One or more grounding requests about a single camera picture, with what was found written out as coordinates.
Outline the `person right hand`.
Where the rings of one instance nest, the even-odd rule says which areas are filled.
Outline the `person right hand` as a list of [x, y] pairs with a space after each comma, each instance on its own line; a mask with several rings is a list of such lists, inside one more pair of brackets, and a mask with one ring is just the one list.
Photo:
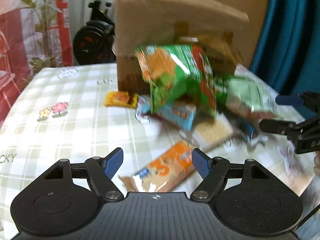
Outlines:
[[317, 151], [316, 155], [314, 157], [313, 171], [314, 171], [315, 175], [320, 177], [320, 151]]

